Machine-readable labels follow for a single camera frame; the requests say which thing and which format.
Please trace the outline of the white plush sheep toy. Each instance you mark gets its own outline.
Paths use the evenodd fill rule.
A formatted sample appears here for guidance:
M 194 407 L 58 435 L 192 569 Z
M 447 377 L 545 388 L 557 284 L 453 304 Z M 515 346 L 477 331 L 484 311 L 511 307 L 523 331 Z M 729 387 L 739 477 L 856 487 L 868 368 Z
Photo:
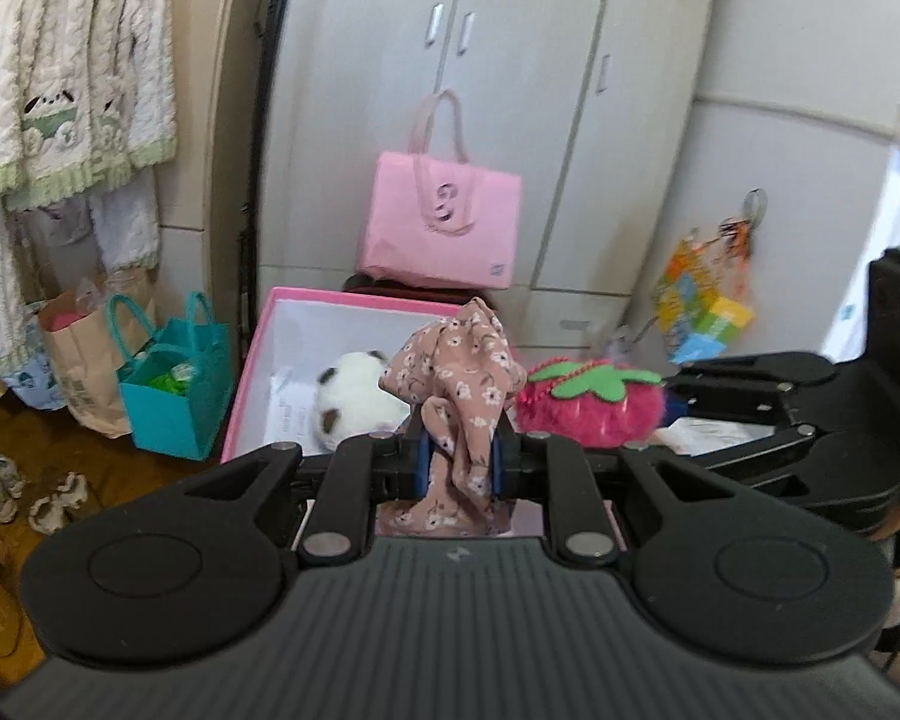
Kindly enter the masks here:
M 323 449 L 362 434 L 393 433 L 408 418 L 409 406 L 379 385 L 386 369 L 380 351 L 352 351 L 317 377 L 313 431 Z

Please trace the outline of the magenta strawberry plush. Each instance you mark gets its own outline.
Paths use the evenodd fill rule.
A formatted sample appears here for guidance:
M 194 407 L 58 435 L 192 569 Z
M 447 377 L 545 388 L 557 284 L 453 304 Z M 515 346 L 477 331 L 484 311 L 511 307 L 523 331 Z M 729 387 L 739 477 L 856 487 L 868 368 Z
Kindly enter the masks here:
M 607 359 L 548 359 L 528 372 L 515 398 L 522 433 L 568 437 L 587 449 L 646 439 L 662 424 L 665 408 L 660 374 Z

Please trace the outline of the pink floral fabric pouch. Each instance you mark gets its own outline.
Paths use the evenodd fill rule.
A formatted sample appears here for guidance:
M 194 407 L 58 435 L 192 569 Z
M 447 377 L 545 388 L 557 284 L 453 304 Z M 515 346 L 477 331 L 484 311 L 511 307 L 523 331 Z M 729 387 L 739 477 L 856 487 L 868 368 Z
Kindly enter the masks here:
M 504 325 L 482 299 L 409 337 L 379 385 L 413 408 L 434 449 L 424 496 L 380 505 L 377 532 L 468 538 L 510 530 L 512 505 L 493 493 L 491 449 L 525 382 Z

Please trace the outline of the white tissue pack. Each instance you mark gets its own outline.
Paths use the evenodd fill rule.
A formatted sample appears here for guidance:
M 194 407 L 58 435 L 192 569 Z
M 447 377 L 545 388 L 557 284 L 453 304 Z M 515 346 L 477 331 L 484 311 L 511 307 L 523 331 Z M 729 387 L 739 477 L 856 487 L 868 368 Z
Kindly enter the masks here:
M 749 444 L 772 434 L 774 429 L 770 426 L 683 416 L 670 426 L 656 429 L 652 439 L 655 444 L 665 445 L 675 454 L 696 457 Z

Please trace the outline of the colourful gift bag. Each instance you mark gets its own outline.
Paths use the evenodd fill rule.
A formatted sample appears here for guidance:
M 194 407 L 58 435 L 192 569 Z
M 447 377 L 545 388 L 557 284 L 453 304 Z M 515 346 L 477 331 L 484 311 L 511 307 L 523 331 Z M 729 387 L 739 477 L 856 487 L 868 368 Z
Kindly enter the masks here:
M 721 355 L 754 319 L 751 266 L 754 232 L 767 195 L 753 188 L 738 216 L 708 236 L 693 229 L 676 244 L 652 291 L 653 318 L 673 364 Z

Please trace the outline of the pink storage box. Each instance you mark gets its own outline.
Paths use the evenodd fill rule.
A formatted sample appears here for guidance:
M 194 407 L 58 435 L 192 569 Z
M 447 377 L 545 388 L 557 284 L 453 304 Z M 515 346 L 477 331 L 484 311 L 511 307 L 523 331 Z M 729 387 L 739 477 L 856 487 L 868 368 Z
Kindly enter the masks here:
M 320 289 L 271 289 L 230 413 L 222 460 L 268 445 L 302 454 L 294 479 L 331 476 L 301 533 L 301 551 L 343 559 L 374 531 L 375 470 L 383 499 L 421 499 L 436 443 L 409 406 L 379 387 L 409 335 L 457 312 L 452 304 Z

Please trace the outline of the black suitcase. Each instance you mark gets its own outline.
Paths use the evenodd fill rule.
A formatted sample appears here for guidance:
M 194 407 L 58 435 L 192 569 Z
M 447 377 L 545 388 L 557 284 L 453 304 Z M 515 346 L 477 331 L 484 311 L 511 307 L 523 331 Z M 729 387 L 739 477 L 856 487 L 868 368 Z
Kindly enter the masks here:
M 354 273 L 343 284 L 345 293 L 372 294 L 382 298 L 409 299 L 419 302 L 441 302 L 442 304 L 465 305 L 473 298 L 482 299 L 491 309 L 496 305 L 491 296 L 481 289 L 447 288 L 447 286 L 411 286 L 395 280 L 375 280 L 375 278 Z

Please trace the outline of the teal paper bag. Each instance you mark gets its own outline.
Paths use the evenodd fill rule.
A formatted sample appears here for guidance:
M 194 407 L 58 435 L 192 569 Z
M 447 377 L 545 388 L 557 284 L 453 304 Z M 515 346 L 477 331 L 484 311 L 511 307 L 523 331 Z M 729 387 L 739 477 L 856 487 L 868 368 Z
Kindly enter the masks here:
M 230 333 L 205 294 L 185 314 L 155 325 L 134 299 L 118 294 L 105 309 L 123 364 L 119 396 L 138 449 L 183 460 L 209 457 L 233 392 Z

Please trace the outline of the pink paper tote bag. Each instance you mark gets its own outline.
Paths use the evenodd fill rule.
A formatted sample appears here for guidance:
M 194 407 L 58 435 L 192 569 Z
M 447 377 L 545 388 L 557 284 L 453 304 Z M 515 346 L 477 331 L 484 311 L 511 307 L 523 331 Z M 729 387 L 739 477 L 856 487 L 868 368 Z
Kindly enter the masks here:
M 437 110 L 452 106 L 451 160 L 429 151 Z M 377 160 L 359 271 L 418 288 L 507 289 L 514 282 L 523 182 L 471 163 L 451 89 L 422 101 L 404 151 Z

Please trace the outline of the brown paper bag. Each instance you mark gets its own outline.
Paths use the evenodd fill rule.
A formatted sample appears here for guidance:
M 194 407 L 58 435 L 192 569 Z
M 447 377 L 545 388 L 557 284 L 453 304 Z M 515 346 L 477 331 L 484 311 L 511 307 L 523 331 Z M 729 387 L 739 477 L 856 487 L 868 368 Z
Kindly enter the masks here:
M 107 301 L 125 294 L 155 323 L 155 291 L 144 268 L 82 278 L 48 301 L 37 314 L 38 328 L 69 413 L 80 426 L 109 439 L 131 432 L 116 371 L 125 358 L 110 333 Z

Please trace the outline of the grey wardrobe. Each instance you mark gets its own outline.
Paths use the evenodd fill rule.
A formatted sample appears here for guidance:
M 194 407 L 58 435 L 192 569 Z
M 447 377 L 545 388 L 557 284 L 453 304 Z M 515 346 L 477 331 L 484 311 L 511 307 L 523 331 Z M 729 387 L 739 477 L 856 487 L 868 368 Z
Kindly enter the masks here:
M 894 238 L 900 0 L 274 0 L 248 292 L 338 288 L 375 163 L 451 89 L 439 153 L 523 182 L 528 349 L 644 323 L 681 236 L 758 213 L 746 351 L 852 355 Z

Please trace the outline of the cream knitted cardigan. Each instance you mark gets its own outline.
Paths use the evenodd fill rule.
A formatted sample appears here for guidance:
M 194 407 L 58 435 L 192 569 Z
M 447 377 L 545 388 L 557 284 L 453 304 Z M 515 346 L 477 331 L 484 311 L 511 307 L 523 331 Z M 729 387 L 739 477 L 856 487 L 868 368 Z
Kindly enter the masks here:
M 176 153 L 172 0 L 0 0 L 0 197 L 118 188 Z

